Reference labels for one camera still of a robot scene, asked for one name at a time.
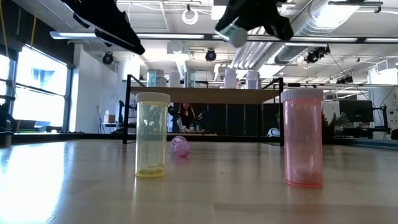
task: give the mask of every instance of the white container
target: white container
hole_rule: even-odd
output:
[[[258,79],[259,79],[258,72],[254,70],[248,71],[248,74],[246,75],[246,88],[248,90],[257,90],[259,87]]]
[[[236,70],[233,68],[227,68],[225,70],[224,88],[236,89]]]
[[[184,87],[194,88],[196,78],[197,78],[197,71],[195,69],[189,69],[187,72],[185,72]]]
[[[164,77],[164,71],[161,69],[148,69],[147,86],[148,87],[166,87],[167,80]]]
[[[234,24],[234,22],[226,26],[224,29],[216,31],[216,33],[223,40],[227,41],[236,48],[242,47],[246,43],[246,40],[248,38],[247,30],[238,27],[237,25]]]
[[[170,71],[169,74],[169,87],[181,87],[180,73],[178,71]]]

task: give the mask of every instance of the white cylinder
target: white cylinder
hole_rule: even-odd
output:
[[[254,70],[248,71],[248,74],[246,75],[246,88],[248,90],[257,90],[259,85],[258,85],[258,72]]]
[[[164,71],[161,69],[148,69],[147,86],[166,87],[167,80],[164,77]]]
[[[224,88],[235,88],[236,89],[236,70],[233,68],[227,68],[225,70]]]
[[[196,76],[197,71],[195,69],[189,69],[187,72],[185,72],[184,87],[194,88],[196,83]]]
[[[170,71],[169,73],[169,87],[181,87],[180,73],[178,71]]]

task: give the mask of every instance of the wooden table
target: wooden table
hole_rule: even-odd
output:
[[[166,174],[137,178],[135,144],[79,140],[0,149],[0,223],[397,223],[398,152],[325,146],[323,189],[290,187],[283,149],[167,144]]]
[[[277,90],[238,90],[219,88],[131,87],[131,93],[165,93],[173,103],[262,104],[279,95]]]

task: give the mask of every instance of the cable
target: cable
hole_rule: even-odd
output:
[[[305,70],[308,70],[308,69],[312,68],[313,66],[315,66],[315,65],[308,66],[308,63],[307,63],[307,66],[304,67],[304,62],[305,62],[304,60],[301,61],[301,67],[302,67],[303,69],[305,69]]]
[[[344,70],[341,68],[341,66],[337,63],[336,59],[332,56],[332,54],[329,53],[329,55],[330,55],[330,57],[336,62],[336,65],[340,68],[341,72],[343,72],[343,74],[347,76],[347,74],[344,72]],[[365,96],[365,98],[366,98],[368,101],[372,102],[373,107],[377,108],[377,107],[374,105],[373,101],[371,101],[371,100],[358,88],[358,86],[356,86],[354,83],[353,83],[353,85],[355,86],[355,88],[356,88],[363,96]],[[381,121],[380,112],[379,112],[379,110],[376,110],[376,111],[377,111],[377,114],[379,115],[379,119],[380,119],[380,121]]]
[[[33,41],[35,39],[35,30],[36,30],[36,22],[37,22],[37,7],[38,7],[38,0],[36,0],[35,4],[35,18],[33,20],[33,29],[32,29],[32,38],[30,39],[30,47],[33,47]]]
[[[1,17],[2,36],[4,38],[4,46],[6,47],[7,58],[9,58],[8,46],[7,46],[7,36],[6,36],[6,25],[4,24],[4,17],[2,15],[2,2],[1,2],[1,0],[0,0],[0,17]]]

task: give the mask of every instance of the woman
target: woman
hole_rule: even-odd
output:
[[[181,117],[182,125],[189,129],[193,120],[195,119],[195,112],[193,112],[191,104],[181,103],[180,109],[178,110],[178,115]]]

